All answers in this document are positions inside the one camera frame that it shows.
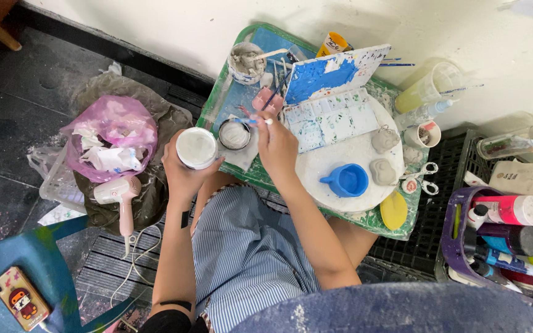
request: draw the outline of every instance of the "blue stool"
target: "blue stool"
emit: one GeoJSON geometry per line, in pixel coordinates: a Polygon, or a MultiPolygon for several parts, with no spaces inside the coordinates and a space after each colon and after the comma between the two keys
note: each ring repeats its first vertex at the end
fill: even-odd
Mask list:
{"type": "MultiPolygon", "coordinates": [[[[75,285],[56,241],[84,230],[87,221],[87,215],[76,217],[0,240],[0,275],[11,266],[18,266],[24,272],[51,308],[44,322],[52,332],[102,332],[105,329],[102,326],[116,321],[133,301],[127,298],[85,326],[81,325],[75,285]]],[[[44,332],[40,327],[32,331],[44,332]]],[[[0,333],[4,332],[24,332],[24,329],[0,299],[0,333]]]]}
{"type": "Polygon", "coordinates": [[[369,185],[369,177],[359,164],[345,164],[332,170],[328,177],[320,179],[341,198],[358,197],[363,194],[369,185]]]}

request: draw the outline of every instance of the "pink hair dryer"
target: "pink hair dryer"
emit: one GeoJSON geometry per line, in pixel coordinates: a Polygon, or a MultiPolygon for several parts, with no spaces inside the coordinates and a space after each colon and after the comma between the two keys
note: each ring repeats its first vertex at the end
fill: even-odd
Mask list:
{"type": "Polygon", "coordinates": [[[131,250],[131,235],[133,234],[133,209],[131,200],[141,192],[141,182],[135,176],[123,176],[108,181],[93,189],[93,197],[99,204],[120,203],[120,234],[124,237],[124,256],[131,250]]]}

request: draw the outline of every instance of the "white round board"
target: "white round board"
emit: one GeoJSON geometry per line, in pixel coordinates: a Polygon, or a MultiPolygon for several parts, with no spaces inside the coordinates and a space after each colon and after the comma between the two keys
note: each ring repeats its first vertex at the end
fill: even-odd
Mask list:
{"type": "MultiPolygon", "coordinates": [[[[373,97],[370,102],[378,124],[388,125],[398,132],[392,116],[373,97]]],[[[376,159],[386,158],[396,170],[396,181],[404,174],[404,160],[402,158],[402,142],[385,154],[378,154],[371,145],[371,138],[378,130],[354,136],[333,145],[310,150],[298,155],[295,171],[308,193],[316,203],[324,208],[341,213],[363,212],[379,205],[396,186],[380,186],[374,183],[370,170],[370,163],[376,159]],[[347,163],[359,164],[366,171],[369,185],[366,192],[359,197],[340,198],[327,184],[320,183],[320,178],[328,176],[332,170],[347,163]]]]}

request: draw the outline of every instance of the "blue chair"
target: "blue chair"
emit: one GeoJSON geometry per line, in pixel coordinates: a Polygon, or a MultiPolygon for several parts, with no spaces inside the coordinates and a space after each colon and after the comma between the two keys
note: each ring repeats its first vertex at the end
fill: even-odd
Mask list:
{"type": "MultiPolygon", "coordinates": [[[[18,266],[51,308],[45,323],[52,332],[103,332],[103,325],[116,321],[133,302],[128,298],[81,325],[75,285],[56,241],[86,228],[88,216],[43,226],[0,240],[0,276],[11,266],[18,266]]],[[[35,327],[33,332],[44,332],[35,327]]],[[[0,299],[0,333],[24,332],[0,299]]]]}

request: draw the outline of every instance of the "cartoon phone case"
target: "cartoon phone case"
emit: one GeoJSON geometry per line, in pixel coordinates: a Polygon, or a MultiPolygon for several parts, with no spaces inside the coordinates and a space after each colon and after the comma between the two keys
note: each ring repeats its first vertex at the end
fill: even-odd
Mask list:
{"type": "Polygon", "coordinates": [[[0,298],[25,331],[31,331],[50,313],[38,291],[16,266],[0,276],[0,298]]]}

